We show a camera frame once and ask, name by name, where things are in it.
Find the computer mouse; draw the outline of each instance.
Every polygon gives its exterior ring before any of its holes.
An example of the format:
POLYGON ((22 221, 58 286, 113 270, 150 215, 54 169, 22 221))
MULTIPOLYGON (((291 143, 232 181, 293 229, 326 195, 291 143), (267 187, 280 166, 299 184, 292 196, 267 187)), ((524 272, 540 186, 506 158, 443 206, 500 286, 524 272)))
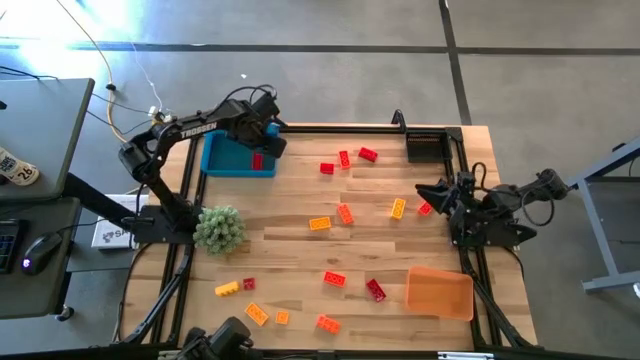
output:
POLYGON ((22 259, 22 272, 27 275, 37 275, 47 267, 58 247, 62 244, 62 236, 57 232, 40 235, 29 246, 22 259))

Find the green plant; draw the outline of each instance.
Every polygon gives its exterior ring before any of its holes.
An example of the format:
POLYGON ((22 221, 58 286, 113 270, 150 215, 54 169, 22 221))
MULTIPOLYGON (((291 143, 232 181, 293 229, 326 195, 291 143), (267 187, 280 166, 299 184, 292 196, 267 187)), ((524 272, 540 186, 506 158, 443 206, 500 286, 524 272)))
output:
POLYGON ((202 209, 193 240, 196 247, 209 255, 224 255, 233 251, 245 239, 245 225, 238 210, 231 206, 202 209))

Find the keyboard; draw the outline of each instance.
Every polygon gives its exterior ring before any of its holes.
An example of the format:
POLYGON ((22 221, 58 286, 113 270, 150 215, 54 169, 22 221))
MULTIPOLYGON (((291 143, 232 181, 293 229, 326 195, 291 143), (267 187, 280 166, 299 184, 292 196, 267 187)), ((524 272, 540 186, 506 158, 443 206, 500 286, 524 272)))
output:
POLYGON ((26 220, 0 220, 0 274, 11 273, 26 228, 26 220))

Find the orange tray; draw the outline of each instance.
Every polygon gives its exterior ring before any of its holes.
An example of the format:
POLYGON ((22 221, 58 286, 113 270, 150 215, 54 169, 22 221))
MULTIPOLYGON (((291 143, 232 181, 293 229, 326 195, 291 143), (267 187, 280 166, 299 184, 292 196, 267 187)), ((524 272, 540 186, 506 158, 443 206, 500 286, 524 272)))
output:
POLYGON ((407 274, 406 290, 406 306, 410 311, 449 319, 473 319, 473 280, 468 275, 414 266, 407 274))

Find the gray metal frame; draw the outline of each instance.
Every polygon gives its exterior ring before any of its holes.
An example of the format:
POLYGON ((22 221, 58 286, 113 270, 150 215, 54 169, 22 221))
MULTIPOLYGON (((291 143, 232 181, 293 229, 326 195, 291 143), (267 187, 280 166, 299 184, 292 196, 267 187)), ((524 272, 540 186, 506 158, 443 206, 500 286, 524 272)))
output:
POLYGON ((568 185, 574 189, 578 189, 582 194, 582 200, 591 222, 591 227, 598 241, 600 252, 607 267, 608 276, 592 279, 591 281, 583 281, 582 287, 587 293, 598 290, 629 286, 636 282, 640 282, 640 271, 620 273, 616 262, 609 248, 607 236, 602 226, 602 216, 598 215, 596 205, 593 201, 591 191, 589 190, 589 181, 594 178, 603 177, 620 166, 632 161, 640 156, 640 137, 635 138, 628 144, 625 144, 611 153, 607 158, 597 162, 581 174, 575 176, 568 181, 568 185))

